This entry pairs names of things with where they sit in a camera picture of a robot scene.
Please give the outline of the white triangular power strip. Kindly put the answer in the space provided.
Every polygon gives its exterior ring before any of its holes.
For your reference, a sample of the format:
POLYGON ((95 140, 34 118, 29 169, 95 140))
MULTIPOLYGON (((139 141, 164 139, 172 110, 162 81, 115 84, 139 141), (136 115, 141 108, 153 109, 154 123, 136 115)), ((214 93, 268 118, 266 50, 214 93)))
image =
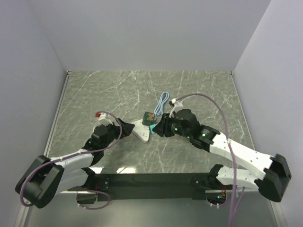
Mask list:
POLYGON ((150 136, 150 128, 146 125, 143 125, 143 120, 137 120, 132 122, 134 124, 134 128, 132 133, 139 138, 143 143, 147 143, 149 141, 150 136))

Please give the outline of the teal cube adapter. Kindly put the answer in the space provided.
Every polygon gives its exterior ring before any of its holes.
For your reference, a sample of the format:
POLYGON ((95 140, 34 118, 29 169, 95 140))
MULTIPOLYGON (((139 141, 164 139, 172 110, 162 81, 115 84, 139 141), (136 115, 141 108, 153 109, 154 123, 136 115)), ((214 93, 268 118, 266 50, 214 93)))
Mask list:
POLYGON ((155 134, 155 132, 154 132, 154 128, 157 126, 157 124, 152 124, 152 125, 150 125, 149 126, 149 129, 150 129, 150 134, 155 134))

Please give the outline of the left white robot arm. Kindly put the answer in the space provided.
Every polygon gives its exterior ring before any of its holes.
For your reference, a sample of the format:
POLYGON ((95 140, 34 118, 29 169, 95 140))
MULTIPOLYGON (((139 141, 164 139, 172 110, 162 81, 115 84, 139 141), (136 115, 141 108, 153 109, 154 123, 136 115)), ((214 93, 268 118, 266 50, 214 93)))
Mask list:
POLYGON ((62 157, 38 156, 16 184, 16 193, 43 208, 63 191, 97 189, 96 174, 90 167, 101 160, 113 141, 129 136, 134 127, 122 120, 118 124, 105 120, 78 151, 62 157))

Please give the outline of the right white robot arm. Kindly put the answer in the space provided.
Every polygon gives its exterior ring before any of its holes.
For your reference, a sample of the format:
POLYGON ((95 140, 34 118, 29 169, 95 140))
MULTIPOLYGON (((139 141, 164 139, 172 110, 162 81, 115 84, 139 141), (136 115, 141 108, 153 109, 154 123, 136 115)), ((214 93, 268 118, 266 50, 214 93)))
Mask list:
POLYGON ((207 125, 200 124, 189 109, 173 114, 165 113, 153 132, 161 137, 179 135, 196 148, 235 161, 242 169, 215 166, 208 176, 208 184, 214 189, 232 185, 256 189, 265 198, 280 202, 291 180, 291 172, 284 156, 271 156, 252 150, 207 125))

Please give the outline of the dark green plug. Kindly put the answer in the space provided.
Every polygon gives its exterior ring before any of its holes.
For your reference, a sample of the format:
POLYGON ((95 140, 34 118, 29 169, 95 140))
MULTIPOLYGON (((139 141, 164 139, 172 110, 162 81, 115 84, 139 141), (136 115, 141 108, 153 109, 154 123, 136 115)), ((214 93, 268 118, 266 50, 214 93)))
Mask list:
POLYGON ((156 115, 152 112, 145 112, 143 114, 142 124, 145 126, 150 126, 156 122, 156 115))

